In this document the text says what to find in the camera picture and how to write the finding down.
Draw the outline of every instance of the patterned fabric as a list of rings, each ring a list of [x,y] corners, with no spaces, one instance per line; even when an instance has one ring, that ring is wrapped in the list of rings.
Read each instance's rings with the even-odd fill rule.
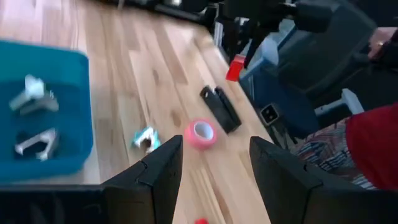
[[[309,135],[294,154],[353,184],[365,189],[375,189],[355,167],[346,143],[345,123],[346,119]]]

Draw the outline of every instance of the metal bracket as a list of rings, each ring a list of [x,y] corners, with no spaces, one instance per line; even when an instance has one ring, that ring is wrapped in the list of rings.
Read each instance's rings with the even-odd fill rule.
[[[47,92],[43,98],[36,100],[33,104],[23,107],[20,111],[20,115],[27,115],[37,110],[46,109],[53,112],[59,110],[59,104],[52,91]]]
[[[15,151],[20,155],[23,155],[26,149],[38,142],[44,142],[47,144],[47,146],[43,151],[36,153],[36,158],[41,161],[50,159],[54,150],[58,146],[58,133],[55,128],[48,129],[20,144],[17,144],[15,146]]]
[[[24,106],[30,100],[38,100],[45,95],[43,80],[33,75],[25,76],[25,89],[9,103],[10,109],[15,111]]]

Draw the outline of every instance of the red object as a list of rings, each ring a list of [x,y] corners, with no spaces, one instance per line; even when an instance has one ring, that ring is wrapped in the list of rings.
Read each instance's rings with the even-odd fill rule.
[[[346,140],[356,167],[375,187],[398,189],[398,103],[354,115]]]
[[[229,66],[229,70],[226,74],[227,80],[234,81],[234,82],[239,80],[239,74],[241,73],[241,70],[243,69],[244,59],[245,59],[245,57],[242,55],[235,56],[234,60],[231,62],[231,65]]]
[[[184,139],[195,149],[204,151],[217,141],[217,133],[213,125],[205,119],[192,121],[184,132]]]
[[[195,224],[209,224],[206,218],[201,218],[195,221]]]

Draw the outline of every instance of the black machine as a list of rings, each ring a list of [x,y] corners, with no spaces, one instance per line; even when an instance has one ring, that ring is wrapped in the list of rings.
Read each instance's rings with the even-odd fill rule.
[[[182,136],[99,185],[2,185],[0,223],[172,223]]]
[[[250,48],[244,61],[249,65],[257,48],[271,32],[279,31],[283,19],[293,19],[297,29],[309,32],[324,32],[332,17],[328,6],[313,1],[299,1],[295,4],[285,0],[102,0],[106,2],[133,5],[150,11],[197,22],[212,31],[216,22],[223,24],[223,49],[229,62],[242,52],[249,41]],[[246,18],[241,25],[240,18]]]
[[[398,223],[398,192],[362,189],[259,137],[250,158],[272,224]]]

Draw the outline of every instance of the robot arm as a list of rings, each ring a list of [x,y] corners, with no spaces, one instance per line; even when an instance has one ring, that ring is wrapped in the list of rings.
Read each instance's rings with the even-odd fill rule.
[[[283,19],[293,19],[299,30],[324,32],[333,14],[327,6],[305,1],[290,4],[284,0],[195,0],[195,4],[191,0],[183,0],[182,9],[188,12],[200,12],[209,4],[218,5],[216,21],[223,24],[224,40],[226,40],[224,48],[230,60],[239,54],[251,39],[244,62],[245,67],[264,38],[271,32],[279,31],[279,24]],[[240,18],[249,20],[241,26]]]

